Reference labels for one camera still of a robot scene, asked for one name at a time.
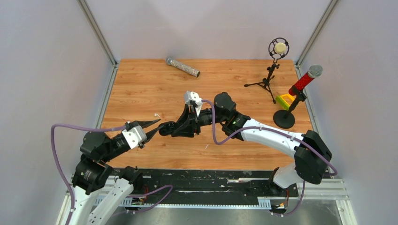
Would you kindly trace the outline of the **black earbuds charging case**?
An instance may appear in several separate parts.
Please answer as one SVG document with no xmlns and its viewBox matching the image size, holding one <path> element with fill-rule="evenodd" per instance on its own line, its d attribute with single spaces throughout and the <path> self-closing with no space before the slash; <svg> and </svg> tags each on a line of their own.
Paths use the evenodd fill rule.
<svg viewBox="0 0 398 225">
<path fill-rule="evenodd" d="M 174 121 L 164 122 L 159 125 L 159 128 L 161 136 L 168 136 L 176 130 L 176 123 Z"/>
</svg>

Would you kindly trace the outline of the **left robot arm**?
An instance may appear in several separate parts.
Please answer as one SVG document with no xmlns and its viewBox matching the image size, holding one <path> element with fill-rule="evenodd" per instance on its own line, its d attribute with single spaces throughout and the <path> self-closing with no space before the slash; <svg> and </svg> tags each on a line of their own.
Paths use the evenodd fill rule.
<svg viewBox="0 0 398 225">
<path fill-rule="evenodd" d="M 161 127 L 149 132 L 143 129 L 157 122 L 159 120 L 126 122 L 118 127 L 120 133 L 113 138 L 106 134 L 108 129 L 87 131 L 70 188 L 71 212 L 63 220 L 64 225 L 104 225 L 129 194 L 143 190 L 142 172 L 127 166 L 119 173 L 108 194 L 96 208 L 93 207 L 114 171 L 107 163 L 131 149 L 144 148 Z"/>
</svg>

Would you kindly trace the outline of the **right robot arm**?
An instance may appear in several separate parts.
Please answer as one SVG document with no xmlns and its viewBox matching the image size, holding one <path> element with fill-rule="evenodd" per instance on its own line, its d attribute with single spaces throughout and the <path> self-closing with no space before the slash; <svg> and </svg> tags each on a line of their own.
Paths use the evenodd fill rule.
<svg viewBox="0 0 398 225">
<path fill-rule="evenodd" d="M 211 125 L 215 132 L 220 123 L 227 138 L 214 143 L 221 145 L 229 139 L 255 142 L 274 148 L 294 159 L 282 168 L 276 168 L 268 182 L 269 192 L 281 195 L 287 187 L 301 181 L 318 185 L 331 167 L 332 154 L 320 135 L 312 130 L 305 134 L 277 129 L 241 114 L 231 96 L 222 92 L 208 101 L 210 108 L 202 109 L 205 100 L 198 93 L 187 91 L 184 94 L 184 111 L 176 122 L 169 122 L 160 131 L 172 137 L 194 137 L 200 134 L 201 127 Z"/>
</svg>

